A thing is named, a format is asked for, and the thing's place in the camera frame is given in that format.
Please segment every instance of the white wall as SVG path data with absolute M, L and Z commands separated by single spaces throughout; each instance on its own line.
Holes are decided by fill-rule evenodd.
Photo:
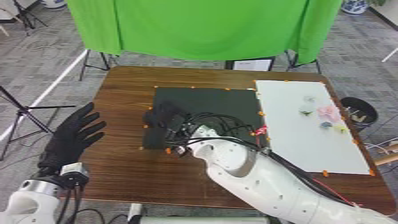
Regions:
M 374 7 L 374 9 L 398 26 L 398 0 L 390 0 L 386 5 Z
M 24 7 L 29 7 L 36 1 L 38 0 L 18 0 L 18 2 L 20 2 Z M 0 0 L 0 8 L 8 9 L 9 12 L 15 15 L 18 15 L 18 10 L 16 10 L 16 6 L 15 6 L 13 0 Z M 0 10 L 0 20 L 9 20 L 9 19 L 13 19 L 13 16 L 9 15 L 8 12 L 4 12 L 4 10 Z

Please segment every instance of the black mat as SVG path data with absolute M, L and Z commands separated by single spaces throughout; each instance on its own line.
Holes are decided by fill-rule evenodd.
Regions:
M 253 90 L 157 88 L 153 106 L 164 102 L 173 102 L 191 114 L 201 112 L 226 114 L 251 124 L 255 129 L 263 126 L 263 118 L 258 115 L 260 101 Z M 146 130 L 144 148 L 166 149 L 164 132 L 151 129 Z M 256 138 L 246 129 L 240 129 L 239 137 L 256 143 Z

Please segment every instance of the light stand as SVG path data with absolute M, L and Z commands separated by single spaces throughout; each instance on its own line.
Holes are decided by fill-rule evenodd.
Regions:
M 0 93 L 4 94 L 4 99 L 9 101 L 9 103 L 18 108 L 18 111 L 16 111 L 16 119 L 15 119 L 15 124 L 13 124 L 13 128 L 11 128 L 11 133 L 9 133 L 9 139 L 8 139 L 8 142 L 6 142 L 6 148 L 4 148 L 4 152 L 2 152 L 2 156 L 0 156 L 0 161 L 4 161 L 4 156 L 6 156 L 8 150 L 9 150 L 9 144 L 15 141 L 29 138 L 31 136 L 34 136 L 41 132 L 54 133 L 54 131 L 48 128 L 48 125 L 50 125 L 52 120 L 56 118 L 59 109 L 61 108 L 70 108 L 70 107 L 75 107 L 75 106 L 29 107 L 29 106 L 24 106 L 22 105 L 22 103 L 18 102 L 16 98 L 13 97 L 11 93 L 8 92 L 8 90 L 4 89 L 2 86 L 0 86 Z M 40 119 L 36 118 L 36 116 L 31 113 L 31 110 L 36 110 L 36 109 L 57 109 L 56 112 L 54 112 L 54 115 L 52 115 L 52 118 L 50 118 L 47 124 L 43 124 L 43 122 L 40 121 Z M 40 127 L 41 130 L 38 130 L 36 132 L 32 132 L 27 135 L 24 135 L 22 137 L 15 138 L 16 127 L 18 127 L 20 119 L 22 119 L 24 116 L 31 119 L 31 121 L 34 122 L 34 124 L 38 125 L 38 127 Z

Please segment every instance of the tripod stand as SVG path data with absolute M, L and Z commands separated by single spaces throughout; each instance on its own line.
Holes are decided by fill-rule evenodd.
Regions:
M 18 10 L 18 13 L 20 13 L 20 18 L 22 18 L 22 23 L 24 23 L 24 28 L 25 28 L 25 32 L 27 32 L 27 36 L 29 36 L 29 28 L 31 29 L 36 29 L 36 24 L 32 23 L 29 17 L 27 17 L 27 14 L 32 16 L 34 18 L 34 22 L 40 21 L 40 23 L 43 24 L 43 26 L 48 27 L 47 23 L 40 20 L 40 18 L 36 17 L 36 15 L 29 12 L 29 10 L 24 8 L 20 2 L 16 0 L 13 0 L 15 2 L 15 6 L 16 6 L 16 10 Z
M 47 132 L 47 133 L 54 133 L 54 131 L 50 130 L 48 128 L 48 125 L 52 123 L 52 120 L 56 118 L 56 115 L 57 115 L 57 112 L 59 112 L 59 109 L 61 108 L 70 108 L 70 107 L 75 107 L 75 106 L 50 106 L 50 107 L 29 107 L 29 106 L 24 106 L 22 103 L 18 102 L 16 98 L 13 97 L 11 93 L 8 92 L 8 90 L 4 89 L 4 87 L 0 86 L 0 93 L 4 94 L 4 99 L 9 101 L 9 103 L 15 105 L 15 107 L 18 108 L 18 111 L 16 111 L 16 119 L 15 119 L 15 124 L 13 124 L 13 128 L 11 128 L 11 133 L 9 133 L 9 138 L 8 138 L 8 142 L 6 142 L 6 148 L 4 148 L 4 152 L 2 152 L 2 156 L 0 156 L 0 161 L 4 160 L 4 156 L 6 156 L 6 153 L 8 153 L 8 150 L 9 150 L 9 144 L 29 138 L 31 136 L 34 136 L 36 134 L 40 134 L 41 132 Z M 48 123 L 43 124 L 43 122 L 40 121 L 40 119 L 36 118 L 36 116 L 32 115 L 31 113 L 31 110 L 41 110 L 41 109 L 57 109 L 56 112 L 54 112 L 54 115 L 52 115 L 52 118 L 48 120 Z M 31 121 L 34 122 L 36 126 L 40 127 L 41 130 L 38 130 L 36 132 L 32 132 L 31 134 L 24 135 L 22 137 L 15 138 L 15 132 L 16 132 L 16 127 L 18 127 L 18 123 L 20 123 L 20 120 L 22 120 L 22 117 L 27 117 L 31 119 Z

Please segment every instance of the green backdrop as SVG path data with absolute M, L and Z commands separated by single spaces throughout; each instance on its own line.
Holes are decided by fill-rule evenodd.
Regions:
M 342 0 L 68 0 L 86 47 L 239 60 L 286 49 L 317 59 Z

